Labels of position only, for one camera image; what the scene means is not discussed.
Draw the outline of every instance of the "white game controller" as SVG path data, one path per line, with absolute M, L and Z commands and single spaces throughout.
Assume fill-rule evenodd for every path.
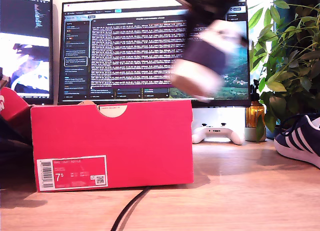
M 211 127 L 203 123 L 202 127 L 198 127 L 193 131 L 192 143 L 198 144 L 206 138 L 228 138 L 235 145 L 242 145 L 245 142 L 244 134 L 227 128 L 225 123 L 222 123 L 221 127 Z

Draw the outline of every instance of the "monitor bezel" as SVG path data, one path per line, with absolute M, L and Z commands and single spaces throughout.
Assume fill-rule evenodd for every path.
M 75 105 L 80 103 L 80 101 L 72 101 L 72 100 L 67 100 L 64 101 L 63 98 L 63 82 L 64 82 L 64 76 L 60 75 L 63 70 L 63 55 L 64 55 L 64 50 L 63 50 L 63 42 L 64 42 L 64 20 L 65 20 L 65 12 L 64 12 L 64 6 L 66 4 L 84 4 L 84 3 L 102 3 L 102 2 L 112 2 L 112 1 L 129 1 L 129 0 L 87 0 L 87 1 L 71 1 L 71 2 L 63 2 L 62 3 L 62 8 L 61 8 L 61 32 L 60 32 L 60 69 L 59 69 L 59 87 L 58 87 L 58 105 Z M 247 0 L 245 2 L 245 7 L 246 7 L 246 35 L 249 37 L 249 20 L 248 20 L 248 4 Z M 250 99 L 250 59 L 249 59 L 249 41 L 247 43 L 247 57 L 248 57 L 248 62 L 247 62 L 247 72 L 248 72 L 248 85 L 247 85 L 247 90 L 248 90 L 248 99 L 214 99 L 211 100 L 210 102 L 201 102 L 199 100 L 191 100 L 191 104 L 193 108 L 218 108 L 218 107 L 250 107 L 251 105 L 251 99 Z M 150 99 L 141 99 L 141 100 L 95 100 L 95 99 L 85 99 L 88 101 L 94 102 L 96 105 L 103 105 L 103 104 L 123 104 L 123 103 L 130 103 L 130 102 L 152 102 L 153 100 Z M 188 98 L 168 98 L 168 99 L 159 99 L 160 101 L 163 100 L 188 100 Z

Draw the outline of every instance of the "computer monitor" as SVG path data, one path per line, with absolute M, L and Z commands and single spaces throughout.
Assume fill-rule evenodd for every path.
M 52 0 L 0 0 L 0 67 L 29 104 L 53 104 Z
M 173 87 L 170 68 L 181 57 L 186 7 L 175 0 L 103 0 L 62 4 L 59 104 L 190 99 L 193 107 L 249 106 L 249 49 L 229 58 L 224 87 L 200 102 Z M 247 0 L 226 20 L 248 36 Z M 198 26 L 197 34 L 204 27 Z

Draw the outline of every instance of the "desk surface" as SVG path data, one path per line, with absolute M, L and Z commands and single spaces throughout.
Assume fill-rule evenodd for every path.
M 320 170 L 279 155 L 272 141 L 196 144 L 193 158 L 193 184 L 154 187 L 118 230 L 320 229 Z M 27 159 L 0 167 L 2 231 L 108 231 L 141 191 L 37 193 Z

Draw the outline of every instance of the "white wall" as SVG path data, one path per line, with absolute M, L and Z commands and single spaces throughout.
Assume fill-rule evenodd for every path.
M 61 11 L 62 2 L 71 1 L 94 1 L 94 0 L 53 0 L 53 82 L 54 100 L 58 100 L 59 83 L 59 56 L 60 56 L 60 34 L 61 34 Z M 248 0 L 248 6 L 253 6 L 259 0 Z M 212 126 L 219 126 L 220 123 L 227 123 L 230 126 L 243 130 L 245 126 L 245 109 L 241 107 L 228 108 L 196 108 L 193 110 L 193 128 L 207 123 Z

